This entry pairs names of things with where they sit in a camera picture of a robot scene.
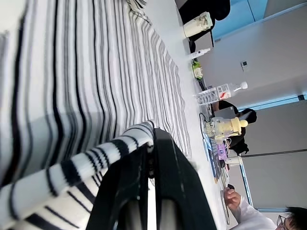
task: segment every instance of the person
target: person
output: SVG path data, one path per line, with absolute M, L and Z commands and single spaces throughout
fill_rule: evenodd
M 226 188 L 224 197 L 238 222 L 231 230 L 307 230 L 307 208 L 289 207 L 288 217 L 279 216 L 275 224 L 249 205 L 234 189 Z
M 218 111 L 221 109 L 233 107 L 234 112 L 237 117 L 242 117 L 244 120 L 248 122 L 248 124 L 252 124 L 256 122 L 257 120 L 257 113 L 255 110 L 247 108 L 243 110 L 242 112 L 238 111 L 238 108 L 235 107 L 233 104 L 221 100 L 219 102 L 216 102 L 213 104 L 213 110 Z M 244 135 L 246 134 L 246 128 L 241 128 L 241 135 L 240 136 L 232 136 L 230 137 L 231 143 L 230 143 L 230 149 L 234 150 L 237 154 L 242 153 L 244 151 L 248 151 L 247 145 L 245 144 Z

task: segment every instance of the small bottle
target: small bottle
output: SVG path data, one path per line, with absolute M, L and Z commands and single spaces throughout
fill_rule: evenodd
M 210 50 L 211 50 L 210 48 L 208 48 L 208 49 L 201 49 L 199 51 L 191 53 L 191 54 L 188 55 L 188 59 L 192 60 L 192 59 L 198 58 L 198 57 L 204 55 L 205 53 L 208 53 Z
M 238 117 L 233 119 L 214 117 L 211 122 L 205 124 L 205 130 L 209 137 L 223 140 L 230 136 L 241 135 L 241 128 L 246 126 L 248 126 L 248 122 L 246 120 L 240 121 Z
M 198 93 L 195 97 L 199 105 L 212 104 L 235 96 L 239 91 L 248 88 L 246 81 L 241 84 L 224 84 Z

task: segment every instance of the hand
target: hand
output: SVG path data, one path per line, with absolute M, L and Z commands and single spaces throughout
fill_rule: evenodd
M 230 210 L 236 210 L 241 202 L 241 195 L 230 188 L 225 189 L 224 198 Z

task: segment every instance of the sleeve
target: sleeve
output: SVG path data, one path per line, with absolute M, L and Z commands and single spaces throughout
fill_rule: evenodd
M 147 4 L 147 0 L 126 0 L 126 1 L 134 12 L 139 13 L 141 15 L 144 14 L 144 8 Z
M 267 229 L 276 228 L 271 219 L 265 217 L 262 213 L 254 209 L 253 206 L 249 205 L 244 197 L 241 197 L 239 207 L 234 211 L 231 210 L 231 212 L 236 218 L 238 224 L 245 222 L 258 222 L 261 223 L 263 227 L 267 227 Z

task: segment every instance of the water bottle label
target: water bottle label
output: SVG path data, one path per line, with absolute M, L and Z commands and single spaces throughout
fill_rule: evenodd
M 227 84 L 216 87 L 220 100 L 224 100 L 231 97 L 231 92 Z

